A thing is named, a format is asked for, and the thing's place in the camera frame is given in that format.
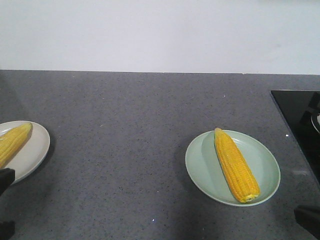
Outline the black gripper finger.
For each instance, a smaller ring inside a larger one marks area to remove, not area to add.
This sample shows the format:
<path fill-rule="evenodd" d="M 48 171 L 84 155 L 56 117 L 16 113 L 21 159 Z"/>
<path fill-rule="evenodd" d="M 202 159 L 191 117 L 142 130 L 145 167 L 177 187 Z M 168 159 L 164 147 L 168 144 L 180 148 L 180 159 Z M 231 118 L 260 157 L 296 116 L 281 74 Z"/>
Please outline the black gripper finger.
<path fill-rule="evenodd" d="M 15 222 L 4 221 L 0 223 L 0 240 L 9 240 L 15 234 Z"/>
<path fill-rule="evenodd" d="M 9 188 L 15 181 L 16 171 L 11 168 L 0 170 L 0 196 Z"/>
<path fill-rule="evenodd" d="M 320 207 L 315 205 L 298 205 L 294 209 L 296 222 L 318 240 L 320 239 Z"/>

